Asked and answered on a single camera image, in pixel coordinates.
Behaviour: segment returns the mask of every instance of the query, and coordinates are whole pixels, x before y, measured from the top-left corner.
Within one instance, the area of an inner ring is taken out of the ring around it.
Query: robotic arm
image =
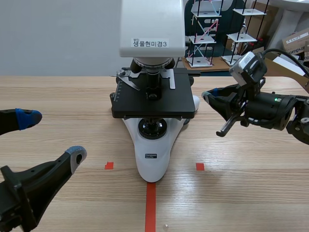
[[[38,111],[13,109],[0,111],[0,135],[24,130],[42,119]],[[67,149],[52,162],[14,173],[8,166],[0,168],[0,232],[21,226],[24,232],[35,229],[51,200],[86,158],[81,146]]]
[[[235,63],[230,73],[237,85],[216,88],[202,94],[204,100],[217,111],[226,124],[217,135],[226,136],[239,121],[266,129],[287,129],[299,141],[309,145],[309,97],[261,92],[266,82],[267,67],[264,54],[247,53]],[[300,65],[309,76],[308,71]],[[293,109],[295,116],[289,121]]]

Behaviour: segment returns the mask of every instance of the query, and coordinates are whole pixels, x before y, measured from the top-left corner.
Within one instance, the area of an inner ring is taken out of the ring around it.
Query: metal rack
[[[190,46],[188,48],[187,61],[191,68],[204,68],[212,66],[212,57],[214,52],[214,44],[216,44],[217,30],[219,19],[221,17],[221,9],[224,0],[195,0],[191,9],[192,28],[195,28],[195,33],[189,36]],[[211,26],[204,28],[200,20],[210,18]],[[200,27],[202,35],[197,34],[197,29]],[[211,57],[207,58],[207,50],[212,49]]]
[[[256,2],[257,2],[257,0],[255,0],[253,8],[246,8],[247,0],[245,0],[245,4],[244,4],[243,9],[235,9],[235,8],[233,9],[233,14],[232,14],[231,23],[230,23],[229,28],[231,28],[231,26],[232,26],[232,22],[233,22],[233,18],[234,18],[234,13],[242,15],[244,17],[245,16],[250,16],[250,19],[249,19],[249,23],[248,23],[247,26],[245,26],[244,23],[242,23],[240,25],[238,33],[227,34],[226,35],[226,41],[227,41],[227,38],[230,38],[231,40],[233,40],[233,43],[234,43],[233,53],[232,53],[231,56],[225,56],[224,55],[225,54],[225,50],[226,50],[226,43],[225,43],[225,48],[223,50],[222,59],[229,66],[233,66],[235,64],[235,62],[241,57],[241,55],[238,54],[238,51],[236,50],[236,48],[238,47],[238,43],[249,43],[249,42],[253,42],[254,43],[254,42],[257,42],[258,36],[260,34],[261,27],[262,27],[262,24],[263,24],[265,15],[266,15],[266,11],[267,11],[269,0],[267,0],[267,4],[266,4],[264,12],[255,9]],[[252,36],[250,36],[248,34],[248,28],[250,26],[250,22],[251,22],[252,16],[255,16],[255,15],[262,15],[263,18],[262,18],[262,22],[260,24],[260,28],[258,30],[257,36],[256,36],[256,38],[253,38]]]

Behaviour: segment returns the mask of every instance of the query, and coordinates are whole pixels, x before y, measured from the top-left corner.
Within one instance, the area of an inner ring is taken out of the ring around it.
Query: blue gripper fingertip
[[[33,127],[42,120],[42,114],[37,110],[32,110],[30,114],[26,113],[22,109],[15,109],[16,118],[19,126],[19,130],[25,130],[29,127]]]

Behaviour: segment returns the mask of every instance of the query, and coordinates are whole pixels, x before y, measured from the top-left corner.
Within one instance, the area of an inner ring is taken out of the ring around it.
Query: table surface
[[[234,84],[199,77],[193,93]],[[130,135],[113,119],[111,77],[0,77],[1,109],[42,112],[42,122],[0,138],[0,166],[22,171],[82,145],[87,159],[48,207],[36,232],[144,232],[146,183]],[[293,79],[267,78],[265,92],[307,95]],[[286,131],[235,125],[201,101],[157,183],[157,232],[307,232],[308,146]],[[107,162],[113,170],[104,170]],[[205,163],[205,171],[196,171]]]

